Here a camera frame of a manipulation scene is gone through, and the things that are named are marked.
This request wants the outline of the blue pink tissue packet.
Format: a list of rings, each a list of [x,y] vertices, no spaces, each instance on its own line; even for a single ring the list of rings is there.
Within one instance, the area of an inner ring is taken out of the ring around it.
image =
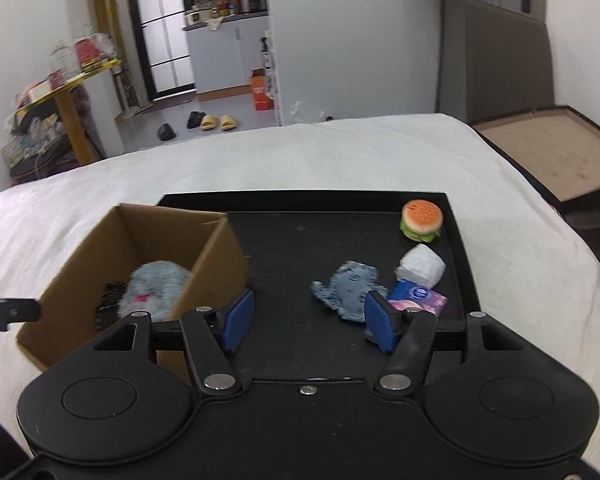
[[[439,316],[448,298],[412,281],[398,281],[388,296],[396,310],[418,309]]]

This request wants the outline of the white tissue pack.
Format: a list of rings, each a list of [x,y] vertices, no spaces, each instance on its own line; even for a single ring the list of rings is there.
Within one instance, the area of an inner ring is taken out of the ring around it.
[[[441,281],[445,269],[446,264],[433,250],[425,244],[417,244],[401,258],[396,279],[432,289]]]

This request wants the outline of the denim fabric toy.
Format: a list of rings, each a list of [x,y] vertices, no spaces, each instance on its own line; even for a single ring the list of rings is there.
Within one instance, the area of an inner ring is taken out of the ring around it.
[[[374,266],[349,260],[332,274],[327,284],[312,282],[310,289],[315,298],[343,320],[364,323],[366,295],[373,290],[383,297],[388,295],[388,289],[378,283],[378,276]]]

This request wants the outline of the grey fluffy plush toy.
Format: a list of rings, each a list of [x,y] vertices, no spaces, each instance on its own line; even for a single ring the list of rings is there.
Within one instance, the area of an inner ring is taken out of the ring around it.
[[[171,261],[143,264],[130,278],[119,304],[120,318],[145,311],[154,322],[167,321],[192,272]]]

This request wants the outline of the brown cardboard box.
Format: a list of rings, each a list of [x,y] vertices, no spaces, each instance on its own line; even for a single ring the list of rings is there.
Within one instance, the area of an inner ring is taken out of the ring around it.
[[[85,237],[38,300],[41,317],[17,336],[47,370],[97,334],[105,289],[122,284],[112,312],[146,310],[172,321],[198,307],[219,309],[246,286],[248,261],[226,214],[122,204]]]

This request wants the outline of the black dotted fabric bow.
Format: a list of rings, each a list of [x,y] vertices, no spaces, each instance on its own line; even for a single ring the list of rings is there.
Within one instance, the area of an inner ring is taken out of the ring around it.
[[[95,330],[102,332],[120,320],[119,304],[126,292],[123,282],[108,283],[95,314]]]

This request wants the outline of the plush hamburger toy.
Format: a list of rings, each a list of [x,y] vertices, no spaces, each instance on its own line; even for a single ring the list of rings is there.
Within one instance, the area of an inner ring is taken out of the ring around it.
[[[428,200],[410,200],[403,206],[400,230],[414,242],[431,243],[440,236],[442,224],[442,210]]]

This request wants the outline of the black rectangular tray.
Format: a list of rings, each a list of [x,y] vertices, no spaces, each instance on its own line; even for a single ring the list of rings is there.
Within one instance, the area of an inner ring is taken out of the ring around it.
[[[256,315],[230,362],[244,377],[372,380],[386,356],[361,323],[345,321],[313,295],[349,261],[377,271],[391,290],[396,267],[413,247],[399,228],[403,206],[428,200],[443,212],[431,245],[445,263],[437,292],[445,296],[442,332],[461,330],[480,308],[474,278],[448,196],[408,191],[235,191],[166,194],[163,207],[225,212],[248,260]]]

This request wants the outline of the yellow round side table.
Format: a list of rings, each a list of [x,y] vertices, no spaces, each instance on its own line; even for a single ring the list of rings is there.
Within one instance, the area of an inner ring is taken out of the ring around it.
[[[121,61],[118,58],[113,58],[106,62],[98,62],[86,72],[79,73],[79,75],[67,80],[62,86],[46,93],[45,96],[41,96],[36,100],[31,100],[27,105],[18,108],[18,110],[15,110],[14,117],[21,118],[27,114],[31,108],[46,101],[53,100],[58,109],[61,121],[65,125],[66,135],[68,136],[73,153],[76,155],[76,160],[80,166],[89,165],[95,161],[95,149],[92,147],[91,142],[87,140],[87,135],[82,127],[78,109],[76,108],[76,103],[72,97],[72,89],[82,84],[83,81],[106,72],[107,70],[112,70],[120,64]]]

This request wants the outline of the orange cardboard box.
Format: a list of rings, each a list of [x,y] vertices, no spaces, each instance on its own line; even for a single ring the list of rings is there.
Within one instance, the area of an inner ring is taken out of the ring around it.
[[[274,108],[271,81],[264,68],[257,68],[251,72],[250,88],[253,106],[257,112],[266,112]]]

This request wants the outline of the white kitchen cabinet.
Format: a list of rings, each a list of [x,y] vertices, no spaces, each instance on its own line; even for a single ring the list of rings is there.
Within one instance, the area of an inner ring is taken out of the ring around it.
[[[266,12],[224,18],[216,29],[198,24],[184,29],[198,96],[247,87],[263,67],[262,39],[270,29]]]

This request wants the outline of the grey upholstered headboard panel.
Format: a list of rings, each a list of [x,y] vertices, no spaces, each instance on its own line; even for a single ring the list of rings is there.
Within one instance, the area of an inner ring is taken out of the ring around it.
[[[555,104],[546,25],[481,0],[445,0],[437,111],[466,124]]]

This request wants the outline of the black framed glass door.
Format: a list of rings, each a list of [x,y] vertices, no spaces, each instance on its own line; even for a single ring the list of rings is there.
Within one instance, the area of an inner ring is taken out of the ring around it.
[[[193,90],[184,0],[129,0],[129,5],[148,98]]]

